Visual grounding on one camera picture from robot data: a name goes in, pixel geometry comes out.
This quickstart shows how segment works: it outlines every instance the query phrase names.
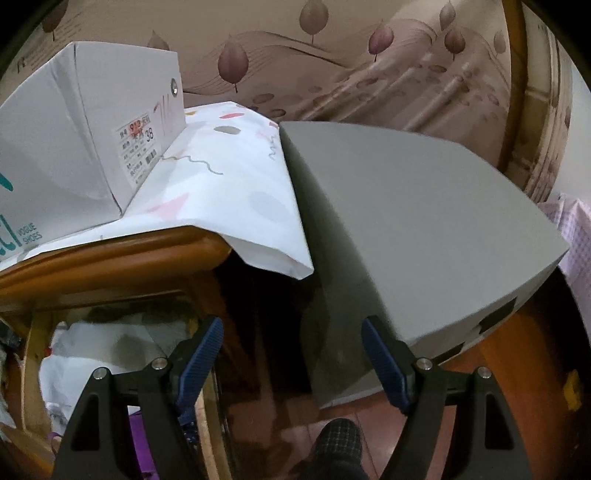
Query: wooden chair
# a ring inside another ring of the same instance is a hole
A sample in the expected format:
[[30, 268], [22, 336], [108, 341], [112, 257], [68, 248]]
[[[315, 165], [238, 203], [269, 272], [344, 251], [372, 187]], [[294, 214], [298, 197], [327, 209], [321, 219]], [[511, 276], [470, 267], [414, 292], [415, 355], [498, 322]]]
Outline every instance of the wooden chair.
[[[0, 315], [27, 338], [21, 381], [22, 432], [7, 427], [3, 431], [17, 446], [22, 445], [32, 461], [51, 471], [51, 452], [43, 438], [47, 415], [36, 407], [42, 405], [38, 368], [58, 321], [56, 312], [64, 309], [183, 293], [193, 302], [198, 317], [214, 314], [223, 320], [223, 351], [245, 383], [255, 387], [252, 361], [242, 348], [212, 271], [231, 250], [219, 235], [184, 226], [48, 252], [1, 272]], [[213, 398], [209, 379], [197, 402], [200, 438], [210, 478], [229, 479], [225, 453], [216, 440], [221, 433]]]

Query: price label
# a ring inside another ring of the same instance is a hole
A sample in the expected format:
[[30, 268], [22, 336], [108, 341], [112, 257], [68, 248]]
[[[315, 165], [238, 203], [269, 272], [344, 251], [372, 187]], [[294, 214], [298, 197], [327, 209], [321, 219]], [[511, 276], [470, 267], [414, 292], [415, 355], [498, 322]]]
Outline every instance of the price label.
[[160, 145], [149, 114], [145, 113], [115, 131], [117, 151], [131, 186], [139, 185], [160, 156]]

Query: wooden table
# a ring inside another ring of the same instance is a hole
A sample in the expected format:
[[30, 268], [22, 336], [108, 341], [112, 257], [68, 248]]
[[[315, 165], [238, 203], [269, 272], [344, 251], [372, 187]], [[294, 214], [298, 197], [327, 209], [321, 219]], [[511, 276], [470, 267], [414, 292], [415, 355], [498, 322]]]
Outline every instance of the wooden table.
[[[48, 252], [1, 272], [0, 315], [17, 334], [28, 339], [21, 385], [23, 431], [9, 433], [19, 442], [28, 441], [23, 433], [34, 436], [37, 432], [36, 439], [46, 443], [39, 435], [45, 430], [39, 430], [44, 420], [35, 419], [39, 412], [32, 411], [35, 407], [27, 404], [26, 399], [31, 398], [31, 389], [33, 396], [40, 397], [40, 392], [34, 392], [38, 389], [38, 366], [43, 357], [39, 349], [44, 348], [42, 344], [51, 334], [55, 321], [52, 315], [64, 309], [184, 293], [193, 302], [199, 318], [214, 314], [223, 320], [223, 351], [245, 383], [256, 386], [251, 359], [242, 348], [212, 271], [227, 259], [231, 250], [218, 234], [184, 226]], [[40, 332], [36, 340], [31, 339], [32, 331]], [[206, 387], [203, 393], [210, 398], [211, 392], [205, 390]], [[203, 409], [203, 400], [198, 404]], [[34, 443], [25, 453], [43, 469], [51, 468], [47, 465], [47, 445], [37, 447]], [[220, 472], [210, 477], [224, 478], [225, 468], [217, 469]]]

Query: gray box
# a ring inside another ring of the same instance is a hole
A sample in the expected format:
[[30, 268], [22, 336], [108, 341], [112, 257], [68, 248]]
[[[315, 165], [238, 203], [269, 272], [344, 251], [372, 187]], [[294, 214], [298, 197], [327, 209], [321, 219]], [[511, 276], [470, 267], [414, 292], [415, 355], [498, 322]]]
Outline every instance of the gray box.
[[283, 122], [281, 141], [316, 270], [302, 283], [301, 347], [321, 407], [381, 390], [361, 345], [365, 317], [443, 362], [523, 305], [568, 250], [523, 192], [461, 145], [323, 122]]

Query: purple object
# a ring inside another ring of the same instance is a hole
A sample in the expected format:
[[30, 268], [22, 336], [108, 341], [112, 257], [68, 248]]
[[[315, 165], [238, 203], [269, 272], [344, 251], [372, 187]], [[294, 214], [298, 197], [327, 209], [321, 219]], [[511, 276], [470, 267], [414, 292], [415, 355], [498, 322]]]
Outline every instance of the purple object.
[[146, 431], [144, 430], [144, 421], [142, 419], [142, 413], [136, 412], [129, 416], [129, 426], [131, 427], [131, 437], [134, 440], [135, 454], [138, 458], [139, 469], [142, 473], [151, 474], [151, 476], [144, 475], [144, 478], [150, 480], [160, 480], [156, 466], [154, 465], [154, 459], [148, 446], [148, 439], [146, 438]]

